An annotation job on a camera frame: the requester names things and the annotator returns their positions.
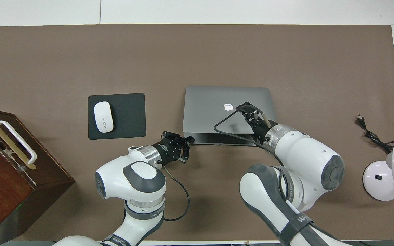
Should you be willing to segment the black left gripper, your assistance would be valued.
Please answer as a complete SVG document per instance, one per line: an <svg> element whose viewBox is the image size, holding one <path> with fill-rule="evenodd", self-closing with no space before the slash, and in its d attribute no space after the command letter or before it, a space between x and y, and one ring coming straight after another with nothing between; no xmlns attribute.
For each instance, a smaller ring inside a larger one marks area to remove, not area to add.
<svg viewBox="0 0 394 246"><path fill-rule="evenodd" d="M184 164L189 159L190 147L183 146L192 145L194 142L195 138L192 136L181 137L176 133L163 132L161 135L161 140L154 144L154 148L160 154L162 166L177 159L179 159L179 161Z"/></svg>

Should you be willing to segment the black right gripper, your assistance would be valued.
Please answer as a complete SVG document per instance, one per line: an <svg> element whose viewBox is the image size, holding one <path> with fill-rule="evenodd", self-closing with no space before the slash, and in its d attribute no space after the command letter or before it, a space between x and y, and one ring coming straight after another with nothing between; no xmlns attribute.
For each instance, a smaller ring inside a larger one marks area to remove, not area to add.
<svg viewBox="0 0 394 246"><path fill-rule="evenodd" d="M266 120L259 118L260 113L261 111L256 107L242 107L242 114L246 121L252 125L253 139L263 144L267 132L275 126L275 122L269 120L269 124L267 124Z"/></svg>

